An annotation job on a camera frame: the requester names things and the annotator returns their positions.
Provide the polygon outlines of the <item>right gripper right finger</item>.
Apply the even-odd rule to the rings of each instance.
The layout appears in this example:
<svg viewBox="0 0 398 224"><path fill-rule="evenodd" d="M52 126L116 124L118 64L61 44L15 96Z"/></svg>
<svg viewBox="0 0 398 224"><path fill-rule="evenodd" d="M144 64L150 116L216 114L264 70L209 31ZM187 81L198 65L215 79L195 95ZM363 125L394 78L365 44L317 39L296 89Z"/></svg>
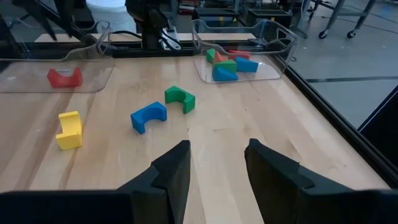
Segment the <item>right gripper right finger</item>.
<svg viewBox="0 0 398 224"><path fill-rule="evenodd" d="M354 190L251 138L244 158L264 224L398 224L398 190Z"/></svg>

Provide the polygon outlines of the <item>yellow arch block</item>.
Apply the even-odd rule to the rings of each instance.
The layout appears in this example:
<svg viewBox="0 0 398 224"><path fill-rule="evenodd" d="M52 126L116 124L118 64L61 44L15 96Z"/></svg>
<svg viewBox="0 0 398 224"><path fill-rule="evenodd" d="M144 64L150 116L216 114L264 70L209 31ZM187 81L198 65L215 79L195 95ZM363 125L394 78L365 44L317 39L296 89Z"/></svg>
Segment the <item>yellow arch block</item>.
<svg viewBox="0 0 398 224"><path fill-rule="evenodd" d="M83 144L83 126L77 111L61 113L58 119L62 132L56 135L56 142L61 150L81 147Z"/></svg>

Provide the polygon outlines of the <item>blue arch block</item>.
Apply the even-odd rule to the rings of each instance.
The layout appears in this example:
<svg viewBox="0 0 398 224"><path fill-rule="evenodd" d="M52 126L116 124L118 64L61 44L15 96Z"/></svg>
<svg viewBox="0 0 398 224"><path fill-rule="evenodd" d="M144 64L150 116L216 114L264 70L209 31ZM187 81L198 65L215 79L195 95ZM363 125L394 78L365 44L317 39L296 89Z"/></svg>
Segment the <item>blue arch block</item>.
<svg viewBox="0 0 398 224"><path fill-rule="evenodd" d="M167 120L167 109L158 101L143 107L130 115L132 127L139 133L144 134L146 122L157 119Z"/></svg>

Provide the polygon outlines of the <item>red arch block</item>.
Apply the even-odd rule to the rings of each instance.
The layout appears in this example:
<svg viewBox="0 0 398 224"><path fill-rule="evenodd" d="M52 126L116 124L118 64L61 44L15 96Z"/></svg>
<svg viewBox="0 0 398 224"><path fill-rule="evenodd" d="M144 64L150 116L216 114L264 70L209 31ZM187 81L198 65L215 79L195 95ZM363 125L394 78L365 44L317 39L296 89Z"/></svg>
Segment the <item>red arch block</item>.
<svg viewBox="0 0 398 224"><path fill-rule="evenodd" d="M53 88L77 87L83 83L80 67L76 67L72 76L66 77L51 68L47 73L47 79Z"/></svg>

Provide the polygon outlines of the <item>blue wedge block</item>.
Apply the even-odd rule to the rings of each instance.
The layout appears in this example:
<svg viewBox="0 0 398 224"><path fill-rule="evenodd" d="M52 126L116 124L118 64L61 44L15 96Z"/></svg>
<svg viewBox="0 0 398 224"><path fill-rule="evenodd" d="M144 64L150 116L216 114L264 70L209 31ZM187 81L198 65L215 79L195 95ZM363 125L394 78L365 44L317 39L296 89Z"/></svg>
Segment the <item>blue wedge block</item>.
<svg viewBox="0 0 398 224"><path fill-rule="evenodd" d="M259 66L257 62L242 57L236 57L235 62L237 64L236 70L238 72L256 73Z"/></svg>

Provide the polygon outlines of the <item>small blue block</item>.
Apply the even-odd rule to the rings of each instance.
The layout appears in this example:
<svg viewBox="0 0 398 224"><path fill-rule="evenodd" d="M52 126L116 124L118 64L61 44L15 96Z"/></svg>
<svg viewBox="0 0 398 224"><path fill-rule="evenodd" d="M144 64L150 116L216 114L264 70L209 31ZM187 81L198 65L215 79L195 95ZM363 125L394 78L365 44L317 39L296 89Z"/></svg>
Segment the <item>small blue block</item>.
<svg viewBox="0 0 398 224"><path fill-rule="evenodd" d="M229 82L238 80L238 76L225 68L214 67L212 71L213 80L216 82Z"/></svg>

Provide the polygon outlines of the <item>green triangle block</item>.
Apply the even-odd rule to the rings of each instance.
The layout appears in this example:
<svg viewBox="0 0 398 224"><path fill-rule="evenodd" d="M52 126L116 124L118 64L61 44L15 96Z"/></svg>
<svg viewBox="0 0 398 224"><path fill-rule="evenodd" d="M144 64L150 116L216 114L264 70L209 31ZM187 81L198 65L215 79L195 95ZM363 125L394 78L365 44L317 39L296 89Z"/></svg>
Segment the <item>green triangle block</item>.
<svg viewBox="0 0 398 224"><path fill-rule="evenodd" d="M223 68L227 71L235 73L237 71L237 63L234 60L224 60L222 62L217 62L213 65L213 68Z"/></svg>

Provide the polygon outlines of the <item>small red block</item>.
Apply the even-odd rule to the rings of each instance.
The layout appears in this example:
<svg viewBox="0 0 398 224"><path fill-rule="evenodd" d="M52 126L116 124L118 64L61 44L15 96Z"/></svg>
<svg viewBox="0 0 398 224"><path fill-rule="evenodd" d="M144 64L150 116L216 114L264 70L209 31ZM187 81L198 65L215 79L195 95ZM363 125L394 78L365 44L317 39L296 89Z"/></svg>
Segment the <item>small red block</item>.
<svg viewBox="0 0 398 224"><path fill-rule="evenodd" d="M245 59L250 59L251 53L248 51L242 51L242 50L229 50L228 51L228 58L231 60L236 60L237 57L245 58Z"/></svg>

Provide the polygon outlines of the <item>black folding partition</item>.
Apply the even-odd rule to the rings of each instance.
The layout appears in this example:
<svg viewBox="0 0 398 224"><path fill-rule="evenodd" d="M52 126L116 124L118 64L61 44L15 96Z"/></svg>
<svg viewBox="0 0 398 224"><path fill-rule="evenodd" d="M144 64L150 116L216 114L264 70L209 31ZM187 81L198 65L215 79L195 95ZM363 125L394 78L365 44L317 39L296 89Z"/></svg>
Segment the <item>black folding partition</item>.
<svg viewBox="0 0 398 224"><path fill-rule="evenodd" d="M360 125L359 132L398 168L398 85Z"/></svg>

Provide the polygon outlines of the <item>clear plastic bin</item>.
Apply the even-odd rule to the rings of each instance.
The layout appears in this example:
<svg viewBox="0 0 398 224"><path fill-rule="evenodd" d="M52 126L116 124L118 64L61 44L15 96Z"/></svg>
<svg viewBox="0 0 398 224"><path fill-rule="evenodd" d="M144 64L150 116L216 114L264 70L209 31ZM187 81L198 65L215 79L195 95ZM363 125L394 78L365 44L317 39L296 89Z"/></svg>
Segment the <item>clear plastic bin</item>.
<svg viewBox="0 0 398 224"><path fill-rule="evenodd" d="M202 20L192 21L193 63L198 76L207 83L227 83L213 80L214 63L206 61L208 49L227 58L229 50L248 51L249 60L259 64L256 73L236 71L238 80L229 82L275 80L289 66L298 40L291 30L268 19L251 27L210 27Z"/></svg>
<svg viewBox="0 0 398 224"><path fill-rule="evenodd" d="M86 44L66 34L57 40L13 42L0 45L0 93L94 93L107 84L114 68L111 26L97 22L86 33Z"/></svg>

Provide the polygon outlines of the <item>green arch block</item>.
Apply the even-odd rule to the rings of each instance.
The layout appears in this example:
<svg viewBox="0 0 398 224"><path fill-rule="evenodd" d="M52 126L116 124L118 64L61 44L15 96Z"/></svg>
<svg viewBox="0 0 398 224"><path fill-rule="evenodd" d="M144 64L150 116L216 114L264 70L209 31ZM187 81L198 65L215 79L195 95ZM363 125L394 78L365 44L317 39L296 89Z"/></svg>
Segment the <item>green arch block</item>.
<svg viewBox="0 0 398 224"><path fill-rule="evenodd" d="M183 106L183 113L187 114L195 108L196 98L193 94L177 87L171 86L164 91L165 102L179 102Z"/></svg>

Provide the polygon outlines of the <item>black storage crate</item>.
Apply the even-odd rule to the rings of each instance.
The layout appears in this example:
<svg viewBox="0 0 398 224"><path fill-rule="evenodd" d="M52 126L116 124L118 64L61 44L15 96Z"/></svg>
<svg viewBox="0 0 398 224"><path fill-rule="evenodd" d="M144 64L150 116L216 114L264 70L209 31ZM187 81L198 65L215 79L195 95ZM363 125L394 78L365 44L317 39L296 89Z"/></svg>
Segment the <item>black storage crate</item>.
<svg viewBox="0 0 398 224"><path fill-rule="evenodd" d="M289 28L292 22L292 13L282 9L249 9L246 15L245 25L254 26L260 20L268 19L278 22L285 28Z"/></svg>
<svg viewBox="0 0 398 224"><path fill-rule="evenodd" d="M200 19L210 27L237 27L239 13L234 9L225 8L195 8L192 20Z"/></svg>

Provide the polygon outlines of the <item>rolling work table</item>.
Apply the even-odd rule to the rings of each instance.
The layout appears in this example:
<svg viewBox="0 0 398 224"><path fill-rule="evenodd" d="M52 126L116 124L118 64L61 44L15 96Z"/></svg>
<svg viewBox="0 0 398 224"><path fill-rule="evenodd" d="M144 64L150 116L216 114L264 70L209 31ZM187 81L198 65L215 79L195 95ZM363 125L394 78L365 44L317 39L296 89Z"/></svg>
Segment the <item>rolling work table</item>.
<svg viewBox="0 0 398 224"><path fill-rule="evenodd" d="M344 9L344 3L346 0L337 0L336 4L334 6L331 6L325 2L326 0L311 0L311 2L314 2L314 8L313 11L311 12L309 19L311 20L315 11L318 9L319 6L326 7L328 9L332 10L332 14L329 18L328 24L326 25L325 29L321 31L318 35L319 39L324 39L327 37L331 27L334 25L335 21L339 17L358 17L358 20L356 22L356 25L353 30L349 31L346 35L348 39L352 39L353 37L356 36L356 33L358 30L360 30L361 26L364 24L366 18L368 17L369 13L371 12L371 9L375 5L377 0L368 0L368 3L366 7L359 12L356 11L350 11L349 9Z"/></svg>

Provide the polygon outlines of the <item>white bucket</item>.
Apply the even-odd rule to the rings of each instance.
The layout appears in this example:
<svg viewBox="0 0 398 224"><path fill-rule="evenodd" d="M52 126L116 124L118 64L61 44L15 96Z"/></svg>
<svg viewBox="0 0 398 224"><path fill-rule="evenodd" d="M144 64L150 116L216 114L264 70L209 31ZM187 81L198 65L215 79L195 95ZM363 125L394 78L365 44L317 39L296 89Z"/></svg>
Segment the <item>white bucket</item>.
<svg viewBox="0 0 398 224"><path fill-rule="evenodd" d="M95 22L109 22L113 32L123 30L136 33L136 23L127 12L126 0L85 1Z"/></svg>

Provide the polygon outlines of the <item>silver clamp bracket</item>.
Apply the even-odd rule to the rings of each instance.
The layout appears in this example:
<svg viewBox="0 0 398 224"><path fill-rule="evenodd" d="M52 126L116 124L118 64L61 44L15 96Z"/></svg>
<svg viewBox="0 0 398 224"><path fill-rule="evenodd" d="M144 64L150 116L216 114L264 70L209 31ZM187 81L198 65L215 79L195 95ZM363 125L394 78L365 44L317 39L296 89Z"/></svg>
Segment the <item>silver clamp bracket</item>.
<svg viewBox="0 0 398 224"><path fill-rule="evenodd" d="M171 28L165 27L162 29L162 37L160 39L160 43L162 44L162 48L167 51L180 51L183 49L179 39L178 33L175 26Z"/></svg>

